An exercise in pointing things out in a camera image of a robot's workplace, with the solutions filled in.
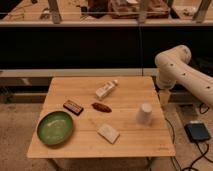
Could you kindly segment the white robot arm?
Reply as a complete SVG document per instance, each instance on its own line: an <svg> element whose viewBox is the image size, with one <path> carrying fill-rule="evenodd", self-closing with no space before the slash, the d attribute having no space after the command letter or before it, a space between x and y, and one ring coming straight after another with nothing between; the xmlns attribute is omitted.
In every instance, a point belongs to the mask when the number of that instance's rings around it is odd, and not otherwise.
<svg viewBox="0 0 213 171"><path fill-rule="evenodd" d="M190 67L191 57L191 51L185 45L158 53L155 57L156 84L160 89L171 90L179 83L213 109L213 78Z"/></svg>

